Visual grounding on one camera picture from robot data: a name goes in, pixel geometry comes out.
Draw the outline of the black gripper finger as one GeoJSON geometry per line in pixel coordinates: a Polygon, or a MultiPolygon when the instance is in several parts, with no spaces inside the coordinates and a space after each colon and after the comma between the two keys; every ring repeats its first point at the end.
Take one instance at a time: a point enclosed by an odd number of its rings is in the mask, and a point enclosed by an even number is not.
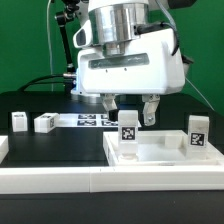
{"type": "Polygon", "coordinates": [[[152,126],[156,122],[155,113],[160,102],[160,96],[158,94],[143,95],[142,101],[144,102],[144,124],[146,126],[152,126]]]}
{"type": "Polygon", "coordinates": [[[119,109],[117,108],[115,102],[115,98],[116,96],[114,94],[101,95],[102,105],[107,112],[108,119],[113,122],[118,120],[118,112],[119,112],[119,109]]]}

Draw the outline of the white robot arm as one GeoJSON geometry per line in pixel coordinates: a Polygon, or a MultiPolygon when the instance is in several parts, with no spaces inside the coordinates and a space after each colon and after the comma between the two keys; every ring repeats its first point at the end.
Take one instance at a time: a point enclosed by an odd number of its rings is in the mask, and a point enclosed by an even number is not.
{"type": "Polygon", "coordinates": [[[160,97],[182,90],[190,60],[181,55],[171,9],[197,0],[80,0],[81,28],[72,92],[99,96],[107,112],[117,95],[137,94],[144,102],[144,124],[155,123],[160,97]]]}

